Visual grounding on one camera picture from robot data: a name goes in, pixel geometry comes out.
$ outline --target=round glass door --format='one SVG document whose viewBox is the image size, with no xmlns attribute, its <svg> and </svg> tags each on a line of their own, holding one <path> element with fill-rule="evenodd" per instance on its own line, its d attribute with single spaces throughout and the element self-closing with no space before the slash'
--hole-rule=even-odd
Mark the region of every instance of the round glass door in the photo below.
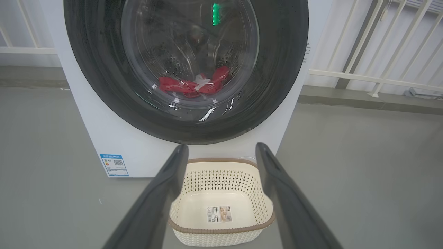
<svg viewBox="0 0 443 249">
<path fill-rule="evenodd" d="M 211 144 L 268 118 L 298 75 L 307 0 L 65 0 L 75 58 L 102 101 L 163 140 Z"/>
</svg>

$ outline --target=plastic basket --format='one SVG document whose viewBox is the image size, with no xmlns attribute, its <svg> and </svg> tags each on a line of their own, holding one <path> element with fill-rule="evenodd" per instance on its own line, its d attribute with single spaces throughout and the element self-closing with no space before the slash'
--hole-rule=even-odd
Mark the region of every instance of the plastic basket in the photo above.
<svg viewBox="0 0 443 249">
<path fill-rule="evenodd" d="M 275 219 L 256 164 L 241 159 L 189 160 L 169 225 L 190 246 L 225 246 L 254 240 Z"/>
</svg>

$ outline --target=gray floor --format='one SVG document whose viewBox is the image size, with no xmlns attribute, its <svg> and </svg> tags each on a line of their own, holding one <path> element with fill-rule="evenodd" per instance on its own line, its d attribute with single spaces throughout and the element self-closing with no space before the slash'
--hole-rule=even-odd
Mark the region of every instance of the gray floor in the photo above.
<svg viewBox="0 0 443 249">
<path fill-rule="evenodd" d="M 100 248 L 149 180 L 106 177 L 68 90 L 0 88 L 0 117 L 0 248 Z M 298 104 L 277 157 L 346 249 L 433 249 L 442 152 L 442 116 Z"/>
</svg>

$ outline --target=barcode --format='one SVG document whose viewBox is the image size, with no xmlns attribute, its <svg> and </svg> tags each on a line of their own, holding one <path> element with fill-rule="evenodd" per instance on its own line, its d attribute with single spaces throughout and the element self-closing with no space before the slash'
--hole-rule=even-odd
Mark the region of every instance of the barcode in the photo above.
<svg viewBox="0 0 443 249">
<path fill-rule="evenodd" d="M 214 220 L 212 219 L 212 213 L 208 211 L 208 222 L 214 222 Z"/>
<path fill-rule="evenodd" d="M 114 164 L 116 166 L 123 166 L 123 161 L 122 160 L 114 160 Z"/>
</svg>

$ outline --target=washing machine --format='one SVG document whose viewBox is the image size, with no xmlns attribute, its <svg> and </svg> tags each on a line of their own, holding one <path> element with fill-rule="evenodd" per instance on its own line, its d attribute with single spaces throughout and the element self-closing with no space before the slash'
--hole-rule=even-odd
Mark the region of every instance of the washing machine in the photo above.
<svg viewBox="0 0 443 249">
<path fill-rule="evenodd" d="M 332 0 L 40 1 L 107 176 L 154 177 L 276 153 Z"/>
</svg>

